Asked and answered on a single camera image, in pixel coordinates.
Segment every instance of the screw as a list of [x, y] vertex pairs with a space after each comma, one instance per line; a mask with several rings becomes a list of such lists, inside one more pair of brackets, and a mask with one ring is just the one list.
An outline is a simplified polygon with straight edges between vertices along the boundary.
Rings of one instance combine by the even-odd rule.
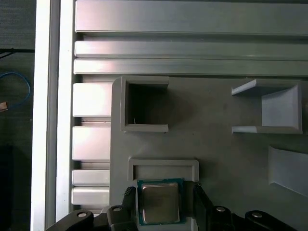
[[218, 212], [224, 212], [224, 211], [226, 211], [224, 207], [217, 207], [216, 210], [217, 210]]
[[79, 217], [79, 218], [84, 218], [86, 215], [87, 215], [86, 213], [79, 213], [79, 214], [78, 214], [78, 217]]
[[261, 218], [262, 217], [262, 215], [261, 214], [259, 214], [259, 213], [252, 213], [252, 216], [254, 216], [255, 218]]

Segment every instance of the aluminum profile slot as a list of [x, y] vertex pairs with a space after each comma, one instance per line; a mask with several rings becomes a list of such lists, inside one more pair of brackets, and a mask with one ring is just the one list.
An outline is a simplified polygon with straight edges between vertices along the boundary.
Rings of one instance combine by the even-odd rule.
[[109, 170], [73, 170], [74, 186], [109, 186]]
[[305, 4], [78, 0], [75, 28], [84, 33], [305, 36], [307, 10]]
[[109, 187], [74, 187], [73, 205], [109, 205]]
[[73, 127], [73, 160], [110, 161], [110, 127]]
[[308, 76], [307, 65], [306, 61], [78, 58], [74, 61], [74, 73]]
[[75, 83], [73, 85], [73, 116], [110, 117], [112, 83]]
[[76, 41], [77, 58], [308, 60], [307, 44], [214, 41]]

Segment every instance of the open bracket holder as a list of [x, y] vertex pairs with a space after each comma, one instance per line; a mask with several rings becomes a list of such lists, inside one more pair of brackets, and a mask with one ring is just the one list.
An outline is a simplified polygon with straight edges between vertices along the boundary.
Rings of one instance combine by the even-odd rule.
[[255, 79], [237, 88], [232, 96], [260, 96], [261, 126], [234, 126], [232, 133], [303, 134], [300, 81]]
[[168, 124], [155, 124], [147, 112], [147, 99], [167, 90], [169, 77], [123, 76], [121, 78], [120, 130], [167, 132]]

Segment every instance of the gray 3d printed holder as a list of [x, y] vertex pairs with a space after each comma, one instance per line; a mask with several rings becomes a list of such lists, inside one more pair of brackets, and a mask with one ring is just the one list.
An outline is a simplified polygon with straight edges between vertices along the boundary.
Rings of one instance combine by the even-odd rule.
[[147, 116], [150, 101], [166, 92], [169, 77], [123, 76], [121, 78], [121, 131], [167, 132], [168, 124], [157, 124]]
[[234, 126], [232, 133], [302, 134], [302, 102], [299, 81], [255, 79], [237, 88], [232, 96], [260, 96], [261, 126]]
[[269, 147], [269, 184], [276, 183], [308, 197], [308, 154]]

